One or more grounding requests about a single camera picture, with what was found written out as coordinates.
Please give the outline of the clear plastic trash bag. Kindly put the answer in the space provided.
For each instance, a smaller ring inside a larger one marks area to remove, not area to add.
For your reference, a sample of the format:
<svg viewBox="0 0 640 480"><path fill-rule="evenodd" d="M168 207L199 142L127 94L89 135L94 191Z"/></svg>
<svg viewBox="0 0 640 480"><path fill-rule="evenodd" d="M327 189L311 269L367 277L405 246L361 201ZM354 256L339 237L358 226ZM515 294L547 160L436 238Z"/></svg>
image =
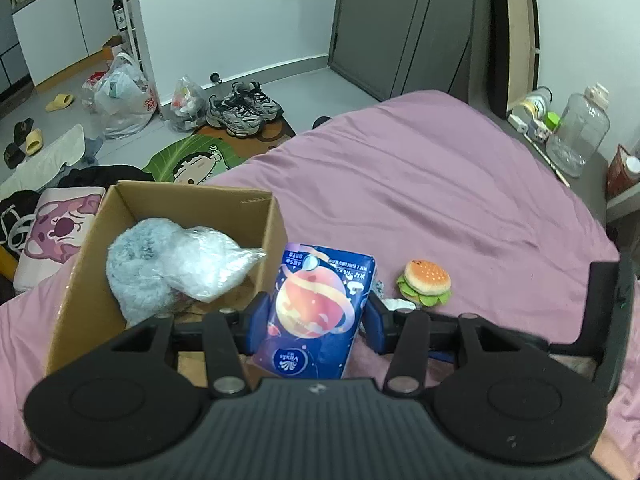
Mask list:
<svg viewBox="0 0 640 480"><path fill-rule="evenodd" d="M206 121L207 98L204 90L188 76L178 79L169 105L168 120L179 132L193 132Z"/></svg>

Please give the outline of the yellow slipper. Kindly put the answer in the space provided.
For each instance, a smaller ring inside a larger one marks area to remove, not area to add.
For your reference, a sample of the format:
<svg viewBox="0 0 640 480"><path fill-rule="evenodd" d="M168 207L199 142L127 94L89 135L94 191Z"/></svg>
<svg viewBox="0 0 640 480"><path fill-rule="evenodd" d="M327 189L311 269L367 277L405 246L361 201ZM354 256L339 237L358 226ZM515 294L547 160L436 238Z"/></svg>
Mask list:
<svg viewBox="0 0 640 480"><path fill-rule="evenodd" d="M75 101L75 97L70 93L59 93L46 105L46 112L53 113L58 110L65 110Z"/></svg>
<svg viewBox="0 0 640 480"><path fill-rule="evenodd" d="M32 129L32 131L26 136L25 140L25 153L28 157L32 157L43 148L43 136L40 128Z"/></svg>

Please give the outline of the grey sneaker near wall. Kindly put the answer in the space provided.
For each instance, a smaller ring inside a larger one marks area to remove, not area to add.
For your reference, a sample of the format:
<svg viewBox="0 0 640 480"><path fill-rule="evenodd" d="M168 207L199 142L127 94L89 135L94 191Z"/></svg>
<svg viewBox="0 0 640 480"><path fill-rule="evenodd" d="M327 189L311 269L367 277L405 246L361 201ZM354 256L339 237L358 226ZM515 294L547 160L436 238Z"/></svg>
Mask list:
<svg viewBox="0 0 640 480"><path fill-rule="evenodd" d="M274 122L283 115L282 106L267 96L257 81L235 82L232 91L239 102L265 122Z"/></svg>

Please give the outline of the plush hamburger toy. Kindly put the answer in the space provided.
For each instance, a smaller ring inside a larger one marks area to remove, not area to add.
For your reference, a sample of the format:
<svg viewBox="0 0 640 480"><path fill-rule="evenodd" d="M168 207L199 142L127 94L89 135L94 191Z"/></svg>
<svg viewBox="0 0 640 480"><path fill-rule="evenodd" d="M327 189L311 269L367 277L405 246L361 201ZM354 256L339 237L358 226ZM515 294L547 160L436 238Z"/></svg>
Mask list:
<svg viewBox="0 0 640 480"><path fill-rule="evenodd" d="M451 295L449 273L428 260L410 260L396 285L401 296L420 308L443 306Z"/></svg>

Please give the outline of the brown cardboard box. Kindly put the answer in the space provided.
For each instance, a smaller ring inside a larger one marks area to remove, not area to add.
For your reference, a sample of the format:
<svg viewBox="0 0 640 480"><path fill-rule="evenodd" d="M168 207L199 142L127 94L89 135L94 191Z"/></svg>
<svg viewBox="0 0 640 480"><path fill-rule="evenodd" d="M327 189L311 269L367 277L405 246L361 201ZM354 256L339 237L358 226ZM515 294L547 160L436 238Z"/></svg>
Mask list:
<svg viewBox="0 0 640 480"><path fill-rule="evenodd" d="M267 191L112 186L75 259L46 372L157 314L187 323L245 310L272 289L287 241L279 204Z"/></svg>

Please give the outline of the clear bag white stuffing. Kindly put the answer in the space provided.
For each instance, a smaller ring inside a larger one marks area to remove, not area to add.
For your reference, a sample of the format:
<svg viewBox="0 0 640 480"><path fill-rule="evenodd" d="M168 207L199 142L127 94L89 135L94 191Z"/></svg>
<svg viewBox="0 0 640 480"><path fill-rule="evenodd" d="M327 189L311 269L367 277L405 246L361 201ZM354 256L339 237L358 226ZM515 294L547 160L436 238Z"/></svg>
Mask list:
<svg viewBox="0 0 640 480"><path fill-rule="evenodd" d="M242 248L223 232L197 226L171 234L157 272L171 288L208 304L241 284L265 258L262 248Z"/></svg>

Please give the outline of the large clear water jug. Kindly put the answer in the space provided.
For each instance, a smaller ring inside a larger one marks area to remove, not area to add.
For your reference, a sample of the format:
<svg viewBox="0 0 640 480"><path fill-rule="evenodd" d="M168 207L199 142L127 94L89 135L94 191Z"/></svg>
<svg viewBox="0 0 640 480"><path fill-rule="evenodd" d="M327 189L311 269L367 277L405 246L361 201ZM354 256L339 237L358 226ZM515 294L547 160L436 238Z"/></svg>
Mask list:
<svg viewBox="0 0 640 480"><path fill-rule="evenodd" d="M546 143L549 159L572 178L582 175L611 128L608 118L610 92L602 84L574 93L567 101L559 125Z"/></svg>

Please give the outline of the pink cartoon cushion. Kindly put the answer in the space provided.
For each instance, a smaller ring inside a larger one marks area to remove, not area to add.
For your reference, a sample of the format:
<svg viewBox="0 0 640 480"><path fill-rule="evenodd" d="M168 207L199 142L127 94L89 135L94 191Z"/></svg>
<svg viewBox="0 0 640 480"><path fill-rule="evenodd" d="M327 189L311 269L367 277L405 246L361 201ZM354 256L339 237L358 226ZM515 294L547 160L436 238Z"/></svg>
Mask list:
<svg viewBox="0 0 640 480"><path fill-rule="evenodd" d="M41 194L14 275L17 292L34 288L78 254L105 192L81 186L48 188Z"/></svg>

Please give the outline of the blue planet tissue pack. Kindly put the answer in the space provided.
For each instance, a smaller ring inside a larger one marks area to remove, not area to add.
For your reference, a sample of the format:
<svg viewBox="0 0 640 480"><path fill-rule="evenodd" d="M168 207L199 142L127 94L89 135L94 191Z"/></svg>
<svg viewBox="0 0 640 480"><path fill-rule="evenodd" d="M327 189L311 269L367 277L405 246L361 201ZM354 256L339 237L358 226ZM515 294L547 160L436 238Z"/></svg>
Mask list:
<svg viewBox="0 0 640 480"><path fill-rule="evenodd" d="M253 363L283 378L340 379L375 273L369 255L288 243Z"/></svg>

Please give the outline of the grey sneaker front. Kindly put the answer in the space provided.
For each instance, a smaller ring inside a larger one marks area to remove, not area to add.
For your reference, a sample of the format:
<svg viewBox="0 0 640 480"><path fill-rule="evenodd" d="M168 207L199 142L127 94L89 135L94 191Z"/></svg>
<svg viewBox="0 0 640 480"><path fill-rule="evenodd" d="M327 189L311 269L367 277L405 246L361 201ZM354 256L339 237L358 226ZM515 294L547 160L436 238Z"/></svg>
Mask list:
<svg viewBox="0 0 640 480"><path fill-rule="evenodd" d="M257 136L265 125L264 120L238 96L211 96L208 99L206 122L212 128L224 129L236 138Z"/></svg>

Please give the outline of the yellow slipper far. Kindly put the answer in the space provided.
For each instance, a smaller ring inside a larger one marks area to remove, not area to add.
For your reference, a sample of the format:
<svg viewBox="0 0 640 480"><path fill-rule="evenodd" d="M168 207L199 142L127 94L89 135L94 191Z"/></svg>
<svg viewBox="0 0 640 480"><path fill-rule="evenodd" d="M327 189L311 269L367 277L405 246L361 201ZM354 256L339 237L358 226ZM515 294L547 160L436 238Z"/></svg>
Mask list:
<svg viewBox="0 0 640 480"><path fill-rule="evenodd" d="M59 93L46 105L46 112L53 113L58 110L65 110L75 101L75 97L70 93Z"/></svg>

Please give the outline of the grey pink plush toy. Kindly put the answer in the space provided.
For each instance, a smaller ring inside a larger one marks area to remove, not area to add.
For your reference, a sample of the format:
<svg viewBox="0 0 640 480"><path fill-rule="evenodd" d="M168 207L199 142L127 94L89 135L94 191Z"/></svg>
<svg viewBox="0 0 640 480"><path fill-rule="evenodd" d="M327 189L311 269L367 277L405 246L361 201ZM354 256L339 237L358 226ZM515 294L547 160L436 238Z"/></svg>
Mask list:
<svg viewBox="0 0 640 480"><path fill-rule="evenodd" d="M183 229L164 218L149 218L126 230L107 251L105 272L128 326L161 313L188 310L194 300L167 285L157 272L157 258L169 237Z"/></svg>

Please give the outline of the wooden framed board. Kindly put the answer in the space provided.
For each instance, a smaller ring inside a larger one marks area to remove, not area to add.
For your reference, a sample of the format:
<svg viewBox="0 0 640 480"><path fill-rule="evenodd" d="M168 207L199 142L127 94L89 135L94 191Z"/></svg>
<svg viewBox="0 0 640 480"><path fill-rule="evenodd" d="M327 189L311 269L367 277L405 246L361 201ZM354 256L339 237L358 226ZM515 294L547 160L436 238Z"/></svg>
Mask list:
<svg viewBox="0 0 640 480"><path fill-rule="evenodd" d="M537 0L490 0L487 95L498 117L538 87L539 48Z"/></svg>

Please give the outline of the white floor towel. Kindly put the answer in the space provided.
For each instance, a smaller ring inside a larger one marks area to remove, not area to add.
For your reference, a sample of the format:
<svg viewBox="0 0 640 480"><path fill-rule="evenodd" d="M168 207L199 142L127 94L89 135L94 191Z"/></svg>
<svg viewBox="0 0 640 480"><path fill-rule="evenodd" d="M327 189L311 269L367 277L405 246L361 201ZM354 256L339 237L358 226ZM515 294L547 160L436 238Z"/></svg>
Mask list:
<svg viewBox="0 0 640 480"><path fill-rule="evenodd" d="M18 191L38 191L52 181L65 167L80 162L86 151L85 130L74 125L52 144L18 165L14 173L1 183L1 198Z"/></svg>

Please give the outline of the dark grey wardrobe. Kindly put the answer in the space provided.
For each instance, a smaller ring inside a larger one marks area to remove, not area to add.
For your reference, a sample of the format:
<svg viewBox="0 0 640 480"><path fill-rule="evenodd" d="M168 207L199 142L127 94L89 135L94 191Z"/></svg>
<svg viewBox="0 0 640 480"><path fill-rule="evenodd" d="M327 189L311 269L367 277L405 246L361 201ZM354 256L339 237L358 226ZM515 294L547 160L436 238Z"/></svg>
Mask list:
<svg viewBox="0 0 640 480"><path fill-rule="evenodd" d="M439 90L471 102L489 0L336 0L329 66L379 101Z"/></svg>

